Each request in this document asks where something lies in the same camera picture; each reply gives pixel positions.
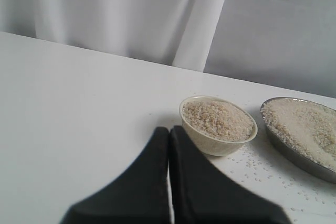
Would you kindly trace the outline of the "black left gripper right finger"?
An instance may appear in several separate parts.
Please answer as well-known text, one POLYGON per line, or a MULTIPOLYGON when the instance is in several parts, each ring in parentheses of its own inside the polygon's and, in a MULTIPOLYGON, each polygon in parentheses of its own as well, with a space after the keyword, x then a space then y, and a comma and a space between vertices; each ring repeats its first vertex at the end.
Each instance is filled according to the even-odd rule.
POLYGON ((170 131, 175 223, 290 223, 283 209, 219 171, 181 126, 170 131))

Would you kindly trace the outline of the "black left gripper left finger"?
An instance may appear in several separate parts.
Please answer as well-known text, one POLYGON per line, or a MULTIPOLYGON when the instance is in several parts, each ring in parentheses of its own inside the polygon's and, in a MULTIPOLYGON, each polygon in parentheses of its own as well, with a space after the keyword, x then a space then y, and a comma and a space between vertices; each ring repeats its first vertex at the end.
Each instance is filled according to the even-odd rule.
POLYGON ((157 127, 134 162, 113 182, 72 205, 62 223, 170 223, 169 131, 157 127))

